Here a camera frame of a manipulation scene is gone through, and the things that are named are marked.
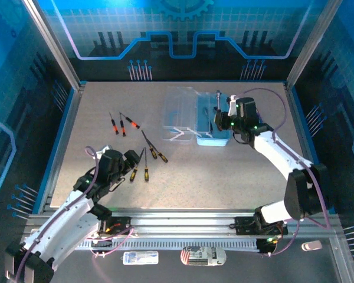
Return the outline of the green-black handled wrench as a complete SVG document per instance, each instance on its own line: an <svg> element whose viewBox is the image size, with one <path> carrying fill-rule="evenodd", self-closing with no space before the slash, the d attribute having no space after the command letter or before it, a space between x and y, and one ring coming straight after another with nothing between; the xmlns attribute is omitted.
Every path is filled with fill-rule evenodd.
<svg viewBox="0 0 354 283"><path fill-rule="evenodd" d="M209 117L209 111L208 111L207 107L204 107L204 113L205 113L207 123L208 123L208 130L209 130L209 133L211 134L213 132L213 127L212 127L212 123L211 123L211 120Z"/></svg>

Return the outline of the large yellow-handled screwdriver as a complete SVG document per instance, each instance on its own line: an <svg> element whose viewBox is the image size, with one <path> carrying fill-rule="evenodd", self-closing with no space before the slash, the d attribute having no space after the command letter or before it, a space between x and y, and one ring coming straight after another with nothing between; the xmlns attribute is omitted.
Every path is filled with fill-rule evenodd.
<svg viewBox="0 0 354 283"><path fill-rule="evenodd" d="M156 154L156 152L155 152L155 150L154 150L154 147L151 145L150 141L149 141L148 138L146 137L146 135L145 135L145 133L144 133L143 130L141 130L141 133L143 134L143 137L145 138L145 140L146 140L146 142L147 142L147 145L149 146L149 150L150 150L150 152L151 152L151 154L152 154L152 157L153 157L154 159L157 159L158 157L157 157L157 154Z"/></svg>

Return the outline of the small yellow-handled screwdriver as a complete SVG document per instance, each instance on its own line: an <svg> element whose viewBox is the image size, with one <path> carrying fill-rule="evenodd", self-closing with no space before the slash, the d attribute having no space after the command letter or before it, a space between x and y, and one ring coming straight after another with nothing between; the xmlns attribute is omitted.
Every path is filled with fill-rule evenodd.
<svg viewBox="0 0 354 283"><path fill-rule="evenodd" d="M156 151L157 155L165 162L167 163L169 160L151 143L149 142L150 145L153 147L153 149Z"/></svg>

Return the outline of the blue and clear tool box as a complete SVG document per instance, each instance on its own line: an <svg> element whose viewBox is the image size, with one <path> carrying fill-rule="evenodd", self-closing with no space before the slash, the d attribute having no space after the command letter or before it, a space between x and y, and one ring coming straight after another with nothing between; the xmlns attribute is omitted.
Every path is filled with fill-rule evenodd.
<svg viewBox="0 0 354 283"><path fill-rule="evenodd" d="M221 110L227 111L227 96L221 94ZM204 107L208 108L213 132L208 130ZM216 93L199 92L192 87L168 87L162 120L162 138L187 143L195 139L199 146L224 147L231 132L220 131L214 123L217 112Z"/></svg>

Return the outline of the white blue label card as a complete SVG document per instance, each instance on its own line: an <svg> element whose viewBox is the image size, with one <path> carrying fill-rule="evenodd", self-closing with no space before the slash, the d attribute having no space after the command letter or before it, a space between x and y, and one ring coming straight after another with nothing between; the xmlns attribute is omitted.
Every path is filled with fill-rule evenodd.
<svg viewBox="0 0 354 283"><path fill-rule="evenodd" d="M156 265L159 263L157 251L129 251L123 254L123 265Z"/></svg>

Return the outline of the sticker covered oval object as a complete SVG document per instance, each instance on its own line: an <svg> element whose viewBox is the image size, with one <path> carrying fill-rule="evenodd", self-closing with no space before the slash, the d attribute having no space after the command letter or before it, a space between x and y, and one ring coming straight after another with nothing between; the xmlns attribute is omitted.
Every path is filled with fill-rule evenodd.
<svg viewBox="0 0 354 283"><path fill-rule="evenodd" d="M180 259L188 266L221 266L227 255L222 248L214 246L186 246L181 250Z"/></svg>

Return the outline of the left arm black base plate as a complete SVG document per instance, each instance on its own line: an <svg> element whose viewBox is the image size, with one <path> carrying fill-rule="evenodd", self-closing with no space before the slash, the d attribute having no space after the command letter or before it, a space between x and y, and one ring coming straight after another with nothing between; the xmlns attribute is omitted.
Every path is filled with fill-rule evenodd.
<svg viewBox="0 0 354 283"><path fill-rule="evenodd" d="M131 217L110 216L103 220L98 231L99 235L115 235L131 226Z"/></svg>

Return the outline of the aluminium rail beam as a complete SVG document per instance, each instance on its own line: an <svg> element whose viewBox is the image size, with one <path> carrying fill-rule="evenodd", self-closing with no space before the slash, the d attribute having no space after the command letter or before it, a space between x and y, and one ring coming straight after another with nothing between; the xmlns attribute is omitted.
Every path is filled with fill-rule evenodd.
<svg viewBox="0 0 354 283"><path fill-rule="evenodd" d="M23 237L30 236L54 211L30 215L26 222ZM114 217L130 217L135 228L135 236L140 238L235 238L235 229L229 225L236 217L251 218L252 210L241 209L131 209L117 208ZM331 229L323 229L310 219L301 222L299 237L329 238L342 233L339 217L329 215Z"/></svg>

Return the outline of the aluminium frame post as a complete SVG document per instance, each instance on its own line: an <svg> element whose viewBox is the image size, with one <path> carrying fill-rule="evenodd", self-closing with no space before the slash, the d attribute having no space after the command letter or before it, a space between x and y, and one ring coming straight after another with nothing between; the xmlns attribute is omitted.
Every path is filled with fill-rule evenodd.
<svg viewBox="0 0 354 283"><path fill-rule="evenodd" d="M37 0L21 0L24 7L29 12L34 24L38 28L41 36L46 42L48 49L51 51L52 55L56 59L59 67L61 68L64 76L72 86L74 90L80 90L81 82L75 72L67 54L63 50L57 36L53 32L50 24L47 21L40 5Z"/></svg>
<svg viewBox="0 0 354 283"><path fill-rule="evenodd" d="M318 44L322 40L325 32L327 31L330 23L335 17L337 10L342 4L343 0L327 0L318 20L316 21L306 43L304 44L297 60L295 61L289 76L287 77L287 90L292 90L293 86L299 79L303 70L305 69L309 59L311 59Z"/></svg>

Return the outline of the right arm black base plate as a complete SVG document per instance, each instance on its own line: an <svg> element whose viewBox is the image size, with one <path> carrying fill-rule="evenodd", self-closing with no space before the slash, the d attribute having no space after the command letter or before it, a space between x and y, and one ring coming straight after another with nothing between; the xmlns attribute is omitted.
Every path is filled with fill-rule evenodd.
<svg viewBox="0 0 354 283"><path fill-rule="evenodd" d="M283 221L274 223L262 223L259 218L235 217L230 224L235 229L236 235L287 235L289 230Z"/></svg>

